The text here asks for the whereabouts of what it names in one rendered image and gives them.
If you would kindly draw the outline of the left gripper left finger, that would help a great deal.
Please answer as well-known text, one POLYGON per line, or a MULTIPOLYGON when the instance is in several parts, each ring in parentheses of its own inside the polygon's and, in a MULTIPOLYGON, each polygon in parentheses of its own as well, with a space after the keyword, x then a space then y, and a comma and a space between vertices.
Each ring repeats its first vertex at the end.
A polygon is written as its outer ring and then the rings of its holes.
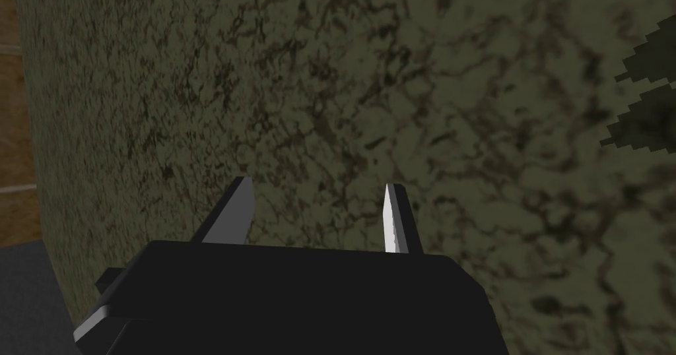
POLYGON ((244 244, 254 212, 252 178, 235 177, 191 240, 203 243, 244 244))

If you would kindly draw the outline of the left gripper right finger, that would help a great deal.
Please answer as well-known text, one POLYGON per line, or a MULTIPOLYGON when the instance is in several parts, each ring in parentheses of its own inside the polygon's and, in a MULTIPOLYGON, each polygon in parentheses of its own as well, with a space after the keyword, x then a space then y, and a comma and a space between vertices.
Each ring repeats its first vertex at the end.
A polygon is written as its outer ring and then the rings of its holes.
POLYGON ((382 220, 386 252, 417 255, 424 253, 411 204, 403 185, 386 184, 382 220))

